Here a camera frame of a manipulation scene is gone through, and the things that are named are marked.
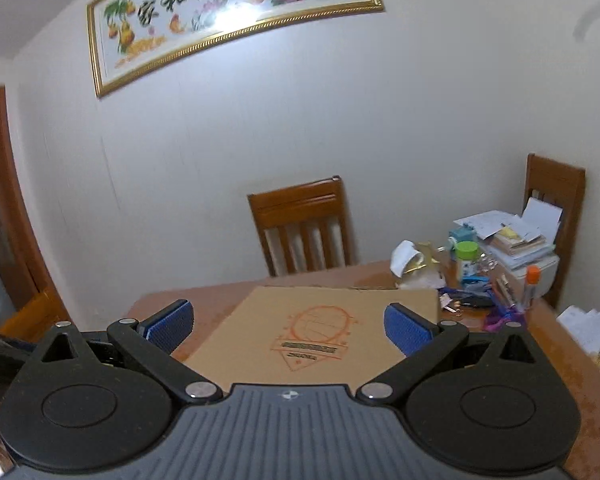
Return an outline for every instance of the chair backrest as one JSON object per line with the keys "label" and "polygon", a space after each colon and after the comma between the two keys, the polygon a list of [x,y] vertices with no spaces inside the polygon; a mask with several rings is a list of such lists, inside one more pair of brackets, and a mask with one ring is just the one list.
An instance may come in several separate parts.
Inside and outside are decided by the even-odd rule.
{"label": "chair backrest", "polygon": [[302,252],[306,270],[316,270],[320,264],[320,254],[316,244],[312,244],[310,227],[315,223],[320,231],[322,245],[322,256],[324,265],[331,269],[336,265],[329,219],[335,218],[340,227],[342,238],[342,252],[345,265],[351,264],[349,252],[349,234],[347,230],[346,209],[344,205],[344,189],[342,179],[333,176],[325,180],[317,180],[300,186],[285,187],[266,193],[250,194],[248,197],[253,213],[253,220],[258,230],[262,252],[269,268],[269,274],[276,276],[276,268],[273,256],[267,241],[267,231],[273,234],[277,231],[284,256],[286,272],[295,274],[296,263],[300,261],[300,255],[295,254],[294,245],[290,240],[287,227],[297,225],[300,239],[302,241]]}
{"label": "chair backrest", "polygon": [[571,253],[576,239],[578,222],[584,199],[585,170],[563,164],[550,158],[529,153],[526,159],[525,205],[529,197],[537,198],[562,208],[560,228],[555,237],[555,253],[560,264],[554,284],[544,299],[557,306],[564,280],[569,270]]}

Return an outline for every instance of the green bottle cap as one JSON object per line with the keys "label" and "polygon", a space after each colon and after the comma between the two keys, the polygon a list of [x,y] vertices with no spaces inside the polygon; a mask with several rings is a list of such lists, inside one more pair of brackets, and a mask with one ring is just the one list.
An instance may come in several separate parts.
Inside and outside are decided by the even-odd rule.
{"label": "green bottle cap", "polygon": [[476,242],[458,242],[456,244],[456,258],[459,260],[475,260],[478,255]]}

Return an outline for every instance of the framed painting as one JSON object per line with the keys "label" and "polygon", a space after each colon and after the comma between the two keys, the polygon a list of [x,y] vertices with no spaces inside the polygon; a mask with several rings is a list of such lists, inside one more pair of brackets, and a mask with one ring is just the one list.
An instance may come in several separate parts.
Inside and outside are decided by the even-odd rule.
{"label": "framed painting", "polygon": [[246,34],[375,10],[381,0],[94,0],[87,21],[96,94]]}

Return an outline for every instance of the jar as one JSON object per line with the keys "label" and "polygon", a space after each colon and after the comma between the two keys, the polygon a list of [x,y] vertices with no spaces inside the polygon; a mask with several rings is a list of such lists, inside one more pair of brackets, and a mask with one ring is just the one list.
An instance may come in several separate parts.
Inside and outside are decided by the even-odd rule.
{"label": "jar", "polygon": [[458,278],[458,282],[477,272],[478,249],[476,242],[465,241],[456,244],[456,278]]}

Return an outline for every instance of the orange logo print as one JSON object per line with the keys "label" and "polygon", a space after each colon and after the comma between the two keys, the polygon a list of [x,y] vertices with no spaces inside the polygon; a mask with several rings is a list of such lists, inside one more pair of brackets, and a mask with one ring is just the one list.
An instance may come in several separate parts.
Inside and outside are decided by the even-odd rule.
{"label": "orange logo print", "polygon": [[285,333],[271,349],[280,352],[293,372],[325,359],[342,359],[350,326],[356,322],[339,306],[312,306],[289,317]]}

